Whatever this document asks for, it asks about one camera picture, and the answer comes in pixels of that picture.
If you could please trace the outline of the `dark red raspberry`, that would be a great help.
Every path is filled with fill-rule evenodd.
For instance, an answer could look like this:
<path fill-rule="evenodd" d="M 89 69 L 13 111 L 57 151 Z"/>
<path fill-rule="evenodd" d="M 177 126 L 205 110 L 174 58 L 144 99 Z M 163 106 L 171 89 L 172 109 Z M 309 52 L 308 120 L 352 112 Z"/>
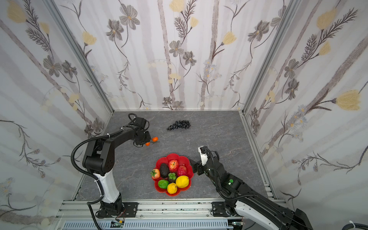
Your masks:
<path fill-rule="evenodd" d="M 187 175 L 187 168 L 184 165 L 179 166 L 176 171 L 176 175 L 178 177 Z"/>

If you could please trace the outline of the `red strawberry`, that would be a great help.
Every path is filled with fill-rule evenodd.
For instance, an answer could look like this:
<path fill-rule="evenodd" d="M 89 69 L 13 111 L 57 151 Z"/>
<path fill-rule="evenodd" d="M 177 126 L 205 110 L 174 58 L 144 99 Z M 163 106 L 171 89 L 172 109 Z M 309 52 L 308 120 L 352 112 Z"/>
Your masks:
<path fill-rule="evenodd" d="M 150 176 L 153 180 L 158 180 L 161 177 L 161 173 L 160 170 L 157 168 L 154 168 L 151 172 L 150 172 Z"/>

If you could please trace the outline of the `dark avocado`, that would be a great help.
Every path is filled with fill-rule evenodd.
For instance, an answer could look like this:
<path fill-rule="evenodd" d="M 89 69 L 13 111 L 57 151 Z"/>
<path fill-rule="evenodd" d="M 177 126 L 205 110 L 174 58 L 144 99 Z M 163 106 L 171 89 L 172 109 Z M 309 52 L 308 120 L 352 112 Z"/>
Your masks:
<path fill-rule="evenodd" d="M 169 173 L 170 173 L 170 169 L 169 169 L 168 165 L 165 164 L 165 163 L 162 163 L 160 165 L 161 178 L 167 178 Z"/>

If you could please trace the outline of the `red flower-shaped bowl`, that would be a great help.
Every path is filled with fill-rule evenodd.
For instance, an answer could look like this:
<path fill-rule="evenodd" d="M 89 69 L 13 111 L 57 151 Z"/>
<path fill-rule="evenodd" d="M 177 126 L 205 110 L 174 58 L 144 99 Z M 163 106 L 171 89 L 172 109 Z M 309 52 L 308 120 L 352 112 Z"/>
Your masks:
<path fill-rule="evenodd" d="M 194 173 L 187 157 L 171 153 L 156 162 L 150 176 L 158 192 L 176 196 L 191 187 Z"/>

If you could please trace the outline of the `green pepper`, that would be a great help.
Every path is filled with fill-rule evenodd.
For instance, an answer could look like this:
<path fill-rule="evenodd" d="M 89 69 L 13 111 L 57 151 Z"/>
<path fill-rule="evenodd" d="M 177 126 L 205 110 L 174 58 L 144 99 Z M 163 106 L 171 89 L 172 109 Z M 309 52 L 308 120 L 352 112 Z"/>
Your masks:
<path fill-rule="evenodd" d="M 158 187 L 160 188 L 160 189 L 167 189 L 167 187 L 168 187 L 168 185 L 169 185 L 169 181 L 168 180 L 164 180 L 164 179 L 162 179 L 162 180 L 160 180 L 159 182 L 158 182 Z"/>

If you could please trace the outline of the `dark mangosteen green top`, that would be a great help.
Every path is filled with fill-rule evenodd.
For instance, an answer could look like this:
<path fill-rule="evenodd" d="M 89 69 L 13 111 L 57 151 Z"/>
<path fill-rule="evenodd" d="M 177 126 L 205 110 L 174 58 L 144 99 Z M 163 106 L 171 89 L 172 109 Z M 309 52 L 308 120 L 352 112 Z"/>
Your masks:
<path fill-rule="evenodd" d="M 175 181 L 177 179 L 176 173 L 174 173 L 174 172 L 169 173 L 167 179 L 168 179 L 169 183 L 175 183 Z"/>

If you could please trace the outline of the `yellow lemon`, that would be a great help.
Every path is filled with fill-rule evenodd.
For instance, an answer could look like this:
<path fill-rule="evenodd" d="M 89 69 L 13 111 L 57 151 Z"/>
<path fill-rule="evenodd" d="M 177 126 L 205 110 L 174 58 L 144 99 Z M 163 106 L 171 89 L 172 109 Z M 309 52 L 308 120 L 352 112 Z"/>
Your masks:
<path fill-rule="evenodd" d="M 186 188 L 189 186 L 190 179 L 188 176 L 182 175 L 182 176 L 177 177 L 175 183 L 178 188 Z"/>

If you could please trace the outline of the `small yellow pear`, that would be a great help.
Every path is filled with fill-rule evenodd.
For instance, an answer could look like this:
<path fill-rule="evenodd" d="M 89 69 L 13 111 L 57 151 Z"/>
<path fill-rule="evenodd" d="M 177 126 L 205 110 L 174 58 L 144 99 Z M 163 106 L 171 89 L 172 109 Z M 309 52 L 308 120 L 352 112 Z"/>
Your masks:
<path fill-rule="evenodd" d="M 170 183 L 167 187 L 167 192 L 169 194 L 175 194 L 178 190 L 178 187 L 176 185 L 176 183 Z"/>

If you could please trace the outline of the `red apple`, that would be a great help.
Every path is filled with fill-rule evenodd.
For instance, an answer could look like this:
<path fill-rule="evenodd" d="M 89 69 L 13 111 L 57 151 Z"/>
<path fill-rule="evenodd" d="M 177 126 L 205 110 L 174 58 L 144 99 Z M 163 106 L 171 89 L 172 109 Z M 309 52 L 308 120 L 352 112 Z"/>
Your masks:
<path fill-rule="evenodd" d="M 169 170 L 170 172 L 176 172 L 179 167 L 179 162 L 177 160 L 169 161 Z"/>

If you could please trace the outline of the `black grape bunch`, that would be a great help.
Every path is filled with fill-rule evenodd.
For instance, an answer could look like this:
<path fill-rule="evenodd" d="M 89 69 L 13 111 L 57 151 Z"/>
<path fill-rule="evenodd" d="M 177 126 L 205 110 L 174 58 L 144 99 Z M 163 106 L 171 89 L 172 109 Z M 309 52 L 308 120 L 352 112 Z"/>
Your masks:
<path fill-rule="evenodd" d="M 173 124 L 171 124 L 167 130 L 171 131 L 171 130 L 175 130 L 175 129 L 189 129 L 191 127 L 191 124 L 188 120 L 179 120 L 179 121 L 175 121 Z"/>

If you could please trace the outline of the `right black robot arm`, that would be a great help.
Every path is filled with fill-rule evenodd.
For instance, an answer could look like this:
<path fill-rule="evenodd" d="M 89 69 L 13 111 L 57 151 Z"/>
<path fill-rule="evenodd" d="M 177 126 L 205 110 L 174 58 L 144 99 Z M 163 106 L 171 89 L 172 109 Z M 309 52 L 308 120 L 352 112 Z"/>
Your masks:
<path fill-rule="evenodd" d="M 285 208 L 252 189 L 240 178 L 226 172 L 217 158 L 190 160 L 193 172 L 206 175 L 217 193 L 225 200 L 228 216 L 241 216 L 254 221 L 267 230 L 312 230 L 307 215 L 297 209 Z"/>

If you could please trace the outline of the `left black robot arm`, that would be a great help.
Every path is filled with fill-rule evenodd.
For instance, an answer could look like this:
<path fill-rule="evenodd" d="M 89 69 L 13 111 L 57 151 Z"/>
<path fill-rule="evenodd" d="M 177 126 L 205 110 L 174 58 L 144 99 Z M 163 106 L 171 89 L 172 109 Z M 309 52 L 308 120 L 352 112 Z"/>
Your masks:
<path fill-rule="evenodd" d="M 87 203 L 93 219 L 116 218 L 126 209 L 113 178 L 116 147 L 131 140 L 135 147 L 141 148 L 151 141 L 149 121 L 133 113 L 128 118 L 129 123 L 119 131 L 84 140 L 71 152 L 73 167 L 94 179 L 100 191 L 96 201 Z"/>

